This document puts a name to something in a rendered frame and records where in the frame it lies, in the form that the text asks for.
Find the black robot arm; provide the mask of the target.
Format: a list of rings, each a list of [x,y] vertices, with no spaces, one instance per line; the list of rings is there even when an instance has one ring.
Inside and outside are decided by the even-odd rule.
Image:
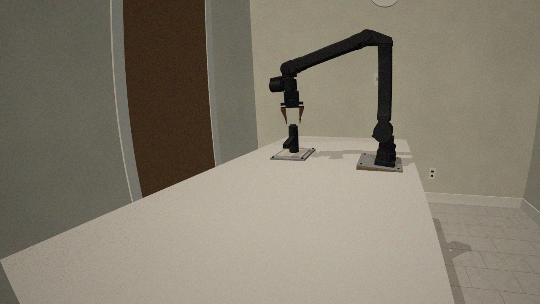
[[[299,91],[296,91],[297,80],[294,79],[297,77],[297,73],[363,47],[378,46],[378,123],[373,129],[372,137],[379,142],[379,147],[374,164],[394,168],[397,152],[392,133],[393,126],[389,122],[392,115],[393,88],[392,40],[392,37],[383,33],[365,29],[345,40],[282,63],[280,67],[282,76],[271,78],[269,89],[271,92],[283,92],[285,103],[294,105],[299,102]]]

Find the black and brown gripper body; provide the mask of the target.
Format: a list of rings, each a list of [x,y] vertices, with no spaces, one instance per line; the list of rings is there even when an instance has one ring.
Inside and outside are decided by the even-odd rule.
[[[281,103],[281,106],[283,105],[284,107],[281,107],[281,109],[285,109],[285,108],[304,108],[304,106],[299,106],[299,105],[303,105],[303,102],[296,102],[296,104],[294,105],[289,105],[287,103]]]

